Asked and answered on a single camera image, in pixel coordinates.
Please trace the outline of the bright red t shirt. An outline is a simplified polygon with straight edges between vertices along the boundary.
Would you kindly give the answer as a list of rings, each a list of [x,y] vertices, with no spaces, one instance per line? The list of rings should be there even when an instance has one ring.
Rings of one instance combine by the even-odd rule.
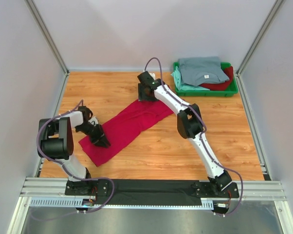
[[[143,131],[173,114],[161,101],[135,100],[115,117],[103,124],[103,130],[110,142],[108,148],[95,146],[88,136],[79,141],[82,150],[98,167],[108,162],[126,148]]]

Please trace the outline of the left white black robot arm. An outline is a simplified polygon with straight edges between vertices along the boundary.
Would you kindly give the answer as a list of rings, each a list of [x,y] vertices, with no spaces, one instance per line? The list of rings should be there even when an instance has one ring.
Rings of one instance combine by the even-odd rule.
[[[81,132],[90,140],[91,145],[103,148],[110,147],[103,127],[99,124],[87,106],[79,106],[54,118],[39,121],[37,133],[37,152],[62,168],[68,180],[77,182],[76,190],[81,195],[89,195],[93,183],[88,169],[73,154],[73,132]]]

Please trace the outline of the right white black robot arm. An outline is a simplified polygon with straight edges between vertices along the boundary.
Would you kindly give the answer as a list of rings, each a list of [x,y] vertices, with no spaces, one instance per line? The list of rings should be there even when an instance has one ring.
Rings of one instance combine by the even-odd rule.
[[[147,71],[137,78],[146,96],[161,101],[177,116],[177,130],[199,154],[211,183],[211,193],[217,197],[222,196],[227,192],[232,179],[208,143],[198,105],[182,100],[161,79],[154,79]]]

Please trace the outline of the light teal t shirt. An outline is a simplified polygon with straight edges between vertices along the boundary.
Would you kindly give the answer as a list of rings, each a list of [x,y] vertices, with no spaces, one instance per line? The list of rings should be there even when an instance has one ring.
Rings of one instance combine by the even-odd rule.
[[[188,84],[183,84],[182,75],[178,66],[175,67],[174,71],[171,73],[171,76],[174,79],[175,87],[177,88],[178,91],[184,91],[184,92],[210,91],[210,89],[207,89],[201,86],[192,86]]]

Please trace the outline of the grey blue t shirt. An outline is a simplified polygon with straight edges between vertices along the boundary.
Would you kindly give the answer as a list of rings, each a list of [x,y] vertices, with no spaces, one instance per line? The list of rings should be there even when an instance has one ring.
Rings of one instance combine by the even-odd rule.
[[[229,80],[221,68],[219,57],[180,58],[178,63],[184,84],[200,86]]]

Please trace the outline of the black cloth strip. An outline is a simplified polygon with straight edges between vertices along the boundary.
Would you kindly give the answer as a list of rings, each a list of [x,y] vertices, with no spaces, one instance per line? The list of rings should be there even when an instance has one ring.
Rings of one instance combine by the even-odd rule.
[[[191,188],[193,180],[114,179],[109,205],[199,206]]]

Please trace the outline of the dark red t shirt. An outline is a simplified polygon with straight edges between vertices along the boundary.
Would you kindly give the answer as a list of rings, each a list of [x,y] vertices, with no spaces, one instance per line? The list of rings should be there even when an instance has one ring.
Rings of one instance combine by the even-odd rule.
[[[223,69],[223,72],[229,78],[229,80],[223,83],[211,84],[211,83],[203,83],[200,86],[203,88],[207,88],[211,91],[225,91],[229,85],[233,82],[234,78],[234,69],[232,66]]]

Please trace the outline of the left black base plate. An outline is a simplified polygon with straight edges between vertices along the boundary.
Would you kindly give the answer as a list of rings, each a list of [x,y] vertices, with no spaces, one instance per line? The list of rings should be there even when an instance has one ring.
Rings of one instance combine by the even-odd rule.
[[[107,196],[111,190],[112,184],[105,179],[91,181],[67,181],[65,195],[74,196]]]

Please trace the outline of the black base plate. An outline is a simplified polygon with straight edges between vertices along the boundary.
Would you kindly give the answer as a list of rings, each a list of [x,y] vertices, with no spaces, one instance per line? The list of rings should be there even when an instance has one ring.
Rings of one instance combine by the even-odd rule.
[[[105,179],[91,181],[67,181],[65,195],[74,196],[107,196],[111,190],[112,184]]]
[[[195,181],[191,184],[191,188],[194,189],[194,195],[199,198],[239,198],[239,191],[235,182],[231,182],[221,190],[211,182]]]

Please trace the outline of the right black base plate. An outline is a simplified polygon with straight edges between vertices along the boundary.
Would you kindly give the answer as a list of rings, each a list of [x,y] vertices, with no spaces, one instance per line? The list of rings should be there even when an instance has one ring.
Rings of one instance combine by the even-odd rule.
[[[239,198],[239,191],[235,182],[231,182],[221,190],[211,182],[195,181],[191,184],[191,188],[194,189],[194,195],[199,198]]]

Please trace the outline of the left aluminium corner post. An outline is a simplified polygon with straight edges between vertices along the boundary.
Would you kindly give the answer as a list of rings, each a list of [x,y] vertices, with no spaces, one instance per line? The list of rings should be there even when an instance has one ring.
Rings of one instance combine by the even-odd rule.
[[[33,0],[25,0],[25,3],[27,7],[29,8],[35,22],[37,23],[40,31],[42,32],[47,44],[49,45],[55,59],[57,60],[59,66],[61,67],[62,71],[67,75],[69,73],[69,69],[67,68],[64,59],[62,58],[47,26],[46,23],[44,22],[44,19],[39,12],[38,7],[36,6],[35,2]]]

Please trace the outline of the aluminium corner post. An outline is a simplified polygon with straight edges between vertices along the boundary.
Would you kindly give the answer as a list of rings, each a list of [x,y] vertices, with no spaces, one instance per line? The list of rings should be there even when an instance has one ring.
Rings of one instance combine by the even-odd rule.
[[[39,12],[38,7],[36,6],[35,2],[33,0],[25,0],[25,3],[27,7],[29,8],[35,22],[37,23],[40,31],[42,32],[47,44],[49,45],[55,59],[57,60],[59,66],[61,67],[62,71],[67,75],[69,73],[69,69],[67,68],[64,59],[62,58],[47,26],[46,23],[44,22],[44,19]]]
[[[259,29],[254,41],[252,42],[249,50],[247,51],[242,63],[240,64],[239,68],[236,70],[236,74],[239,76],[241,75],[244,70],[246,69],[248,63],[250,62],[252,56],[254,55],[256,49],[259,47],[261,41],[263,40],[265,34],[268,32],[270,26],[272,25],[274,19],[276,18],[277,14],[281,10],[285,0],[275,0],[273,3],[267,17],[265,18],[261,28]]]

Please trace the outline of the right aluminium corner post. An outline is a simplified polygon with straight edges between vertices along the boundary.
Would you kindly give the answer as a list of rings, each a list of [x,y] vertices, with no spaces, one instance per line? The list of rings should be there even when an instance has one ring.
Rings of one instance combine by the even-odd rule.
[[[254,55],[256,49],[259,47],[261,41],[263,40],[265,34],[268,32],[270,26],[272,25],[274,19],[276,18],[277,14],[281,10],[285,0],[275,0],[273,3],[267,17],[265,18],[261,28],[259,29],[254,41],[252,42],[249,50],[247,51],[242,63],[240,64],[239,68],[236,70],[236,74],[239,76],[241,75],[244,70],[246,69],[248,63],[250,62],[252,56]]]

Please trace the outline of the aluminium front rail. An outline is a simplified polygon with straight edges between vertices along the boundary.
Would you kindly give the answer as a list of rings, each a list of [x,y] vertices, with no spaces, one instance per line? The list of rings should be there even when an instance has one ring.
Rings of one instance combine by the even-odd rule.
[[[27,177],[20,196],[63,197],[66,178]],[[286,201],[280,181],[244,181],[243,200],[249,201]]]

